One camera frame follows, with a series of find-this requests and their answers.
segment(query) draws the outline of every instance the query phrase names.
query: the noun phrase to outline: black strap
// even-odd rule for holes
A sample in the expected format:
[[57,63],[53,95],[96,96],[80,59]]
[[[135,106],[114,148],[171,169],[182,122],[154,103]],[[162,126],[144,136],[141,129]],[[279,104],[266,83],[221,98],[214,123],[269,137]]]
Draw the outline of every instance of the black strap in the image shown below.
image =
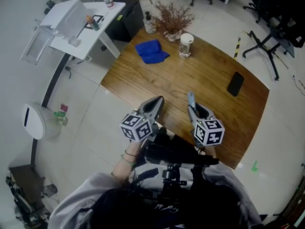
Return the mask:
[[142,174],[138,175],[138,178],[135,179],[132,182],[132,184],[133,185],[137,185],[139,182],[141,182],[141,181],[143,181],[145,179],[148,179],[148,178],[153,178],[153,177],[155,177],[158,174],[159,174],[158,168],[155,168],[155,169],[152,169],[152,170],[146,170]]

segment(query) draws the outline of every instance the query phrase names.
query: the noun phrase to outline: white desk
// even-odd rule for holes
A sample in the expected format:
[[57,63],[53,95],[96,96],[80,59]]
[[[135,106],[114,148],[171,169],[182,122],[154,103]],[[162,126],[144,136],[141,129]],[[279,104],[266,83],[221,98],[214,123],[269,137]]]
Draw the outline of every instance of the white desk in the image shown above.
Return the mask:
[[62,39],[61,37],[54,37],[50,46],[52,48],[58,49],[62,52],[68,53],[76,58],[85,60],[89,54],[91,48],[94,46],[96,41],[100,39],[102,43],[108,48],[108,50],[118,58],[120,51],[113,44],[112,40],[106,34],[105,30],[107,26],[113,21],[113,19],[119,14],[119,12],[125,7],[123,2],[115,2],[115,7],[113,9],[108,9],[104,2],[86,2],[84,5],[90,11],[92,15],[102,15],[104,16],[104,21],[100,24],[101,27],[98,31],[90,30],[84,28],[78,39],[81,40],[77,47],[73,47],[68,44],[68,41]]

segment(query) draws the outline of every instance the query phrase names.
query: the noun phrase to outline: glass jar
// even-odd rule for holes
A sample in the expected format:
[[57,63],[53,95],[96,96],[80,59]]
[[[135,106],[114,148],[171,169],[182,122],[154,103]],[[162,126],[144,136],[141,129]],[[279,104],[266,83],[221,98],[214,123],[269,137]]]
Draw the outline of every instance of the glass jar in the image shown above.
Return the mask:
[[191,55],[194,37],[190,33],[184,33],[180,38],[179,55],[186,58]]

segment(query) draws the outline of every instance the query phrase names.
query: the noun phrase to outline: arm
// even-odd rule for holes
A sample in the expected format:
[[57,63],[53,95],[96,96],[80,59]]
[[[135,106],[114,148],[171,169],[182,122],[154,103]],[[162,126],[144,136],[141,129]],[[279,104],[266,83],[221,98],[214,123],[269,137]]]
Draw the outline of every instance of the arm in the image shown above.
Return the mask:
[[132,163],[135,163],[142,143],[143,142],[136,143],[132,141],[126,149],[126,152],[124,152],[123,158],[120,159],[111,172],[111,174],[117,178],[120,183],[124,183],[128,179],[132,171]]
[[119,181],[111,175],[92,174],[52,212],[48,229],[77,228],[76,225],[104,192],[120,187]]

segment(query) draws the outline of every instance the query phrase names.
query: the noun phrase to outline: flower pot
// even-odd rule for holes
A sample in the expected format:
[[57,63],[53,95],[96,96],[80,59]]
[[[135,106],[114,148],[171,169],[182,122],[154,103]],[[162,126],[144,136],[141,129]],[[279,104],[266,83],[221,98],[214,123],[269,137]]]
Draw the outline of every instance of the flower pot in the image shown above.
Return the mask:
[[176,40],[180,39],[181,37],[181,34],[182,34],[182,31],[179,31],[175,34],[168,34],[168,33],[165,33],[165,37],[170,41],[170,42],[175,42]]

